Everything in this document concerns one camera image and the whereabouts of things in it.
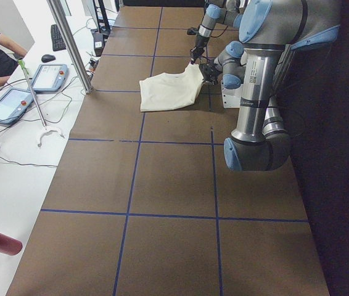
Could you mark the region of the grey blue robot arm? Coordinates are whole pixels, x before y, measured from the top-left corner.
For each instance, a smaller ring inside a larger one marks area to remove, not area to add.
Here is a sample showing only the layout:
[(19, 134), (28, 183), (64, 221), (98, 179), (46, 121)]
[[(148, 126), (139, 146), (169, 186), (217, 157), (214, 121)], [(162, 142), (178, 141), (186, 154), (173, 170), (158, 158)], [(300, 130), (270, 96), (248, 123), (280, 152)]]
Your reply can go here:
[(227, 166), (269, 171), (282, 166), (290, 136), (276, 91), (295, 51), (333, 43), (340, 28), (340, 1), (210, 1), (191, 59), (202, 56), (215, 25), (237, 28), (239, 37), (200, 65), (203, 80), (220, 84), (239, 104), (237, 126), (224, 141)]
[(195, 36), (195, 45), (190, 50), (191, 64), (202, 57), (217, 23), (232, 28), (240, 27), (247, 4), (248, 1), (205, 1), (200, 25), (187, 30), (187, 35)]

